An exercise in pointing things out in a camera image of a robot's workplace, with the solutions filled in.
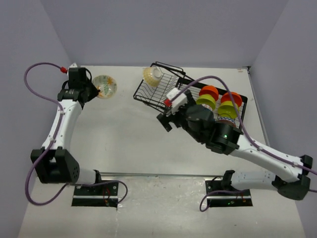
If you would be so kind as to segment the floral leaf pattern bowl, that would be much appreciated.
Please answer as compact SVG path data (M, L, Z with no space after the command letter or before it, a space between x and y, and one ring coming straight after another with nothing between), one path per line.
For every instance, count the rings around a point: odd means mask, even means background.
M99 75L92 80L93 85L99 90L98 98L109 99L113 97L117 91L116 80L108 75Z

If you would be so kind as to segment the yellow sun pattern bowl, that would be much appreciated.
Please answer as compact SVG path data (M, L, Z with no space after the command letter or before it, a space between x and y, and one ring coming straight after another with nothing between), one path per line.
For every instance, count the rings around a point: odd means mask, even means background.
M154 67L146 67L142 72L143 80L151 87L157 87L162 79L162 72Z

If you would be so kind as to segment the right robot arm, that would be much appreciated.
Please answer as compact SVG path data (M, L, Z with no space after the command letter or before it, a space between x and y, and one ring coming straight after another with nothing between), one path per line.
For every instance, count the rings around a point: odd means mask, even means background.
M182 92L173 88L166 95L165 105L168 109L157 118L166 131L170 131L170 124L174 123L212 152L262 167L260 172L226 171L217 186L220 192L232 195L247 189L275 190L292 200L303 200L310 192L308 173L313 163L310 156L283 154L248 138L239 128L216 121L211 107L196 104L189 90Z

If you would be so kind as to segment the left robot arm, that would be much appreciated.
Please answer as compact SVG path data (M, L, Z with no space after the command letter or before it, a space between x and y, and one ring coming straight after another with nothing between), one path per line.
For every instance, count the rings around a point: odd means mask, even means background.
M41 183L85 184L92 195L102 191L103 182L97 170L85 169L70 153L75 124L84 105L97 97L99 90L85 67L73 64L68 80L57 95L57 111L50 132L41 148L31 152L31 161Z

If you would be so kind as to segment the lime green bowl rear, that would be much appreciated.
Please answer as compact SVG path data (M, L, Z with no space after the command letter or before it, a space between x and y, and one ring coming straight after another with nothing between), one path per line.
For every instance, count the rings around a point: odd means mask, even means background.
M202 94L200 95L196 100L197 105L206 104L209 107L211 107L212 110L216 108L216 100L213 98L213 96L209 94Z

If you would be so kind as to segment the lime green bowl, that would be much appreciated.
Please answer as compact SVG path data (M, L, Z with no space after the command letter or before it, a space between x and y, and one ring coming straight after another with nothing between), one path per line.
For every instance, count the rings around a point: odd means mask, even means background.
M211 107L212 110L216 108L216 100L213 98L213 96L209 94L202 94L200 95L196 100L197 105L206 104L209 107Z
M221 103L217 109L217 112L219 115L221 114L228 114L233 119L237 118L236 109L239 109L238 105L236 103L232 103L231 101L225 101Z

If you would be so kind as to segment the red diamond pattern bowl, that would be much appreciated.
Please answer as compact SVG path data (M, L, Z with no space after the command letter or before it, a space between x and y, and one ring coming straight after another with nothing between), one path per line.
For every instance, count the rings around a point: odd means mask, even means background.
M202 104L202 106L208 110L210 110L211 112L213 111L212 107L210 107L209 105L207 104Z

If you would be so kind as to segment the orange bowl rear row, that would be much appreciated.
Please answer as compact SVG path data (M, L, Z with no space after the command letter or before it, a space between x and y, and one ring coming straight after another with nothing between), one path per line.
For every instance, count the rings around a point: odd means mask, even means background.
M219 92L218 92L218 89L212 85L207 85L207 86L204 86L200 92L199 92L199 96L201 95L205 95L205 94L208 94L210 96L212 96L215 101L218 100L219 98Z

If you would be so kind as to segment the lime green bowl front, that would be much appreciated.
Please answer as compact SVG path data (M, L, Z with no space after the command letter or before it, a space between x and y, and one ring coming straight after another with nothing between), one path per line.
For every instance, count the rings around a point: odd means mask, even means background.
M221 114L228 114L233 119L237 118L236 109L239 109L238 105L236 103L232 103L231 101L225 101L221 103L217 109L217 112L219 115Z

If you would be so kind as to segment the blue zigzag pattern bowl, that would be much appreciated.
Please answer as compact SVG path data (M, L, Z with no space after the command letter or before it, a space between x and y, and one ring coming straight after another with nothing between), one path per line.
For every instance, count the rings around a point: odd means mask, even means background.
M235 119L233 119L228 114L218 115L217 122L224 123L224 124L230 125L232 127L236 127Z

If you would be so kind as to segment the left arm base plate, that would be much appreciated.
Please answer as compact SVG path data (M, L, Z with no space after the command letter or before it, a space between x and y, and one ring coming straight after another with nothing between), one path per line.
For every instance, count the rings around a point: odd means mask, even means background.
M102 186L76 187L71 206L117 208L118 186L119 183L114 182Z

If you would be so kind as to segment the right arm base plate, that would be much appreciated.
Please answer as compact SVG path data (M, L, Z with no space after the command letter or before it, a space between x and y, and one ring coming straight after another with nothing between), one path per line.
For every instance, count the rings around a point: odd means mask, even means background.
M205 179L206 194L222 190L222 177ZM253 202L249 190L239 194L217 193L207 197L207 206L214 207L252 207Z

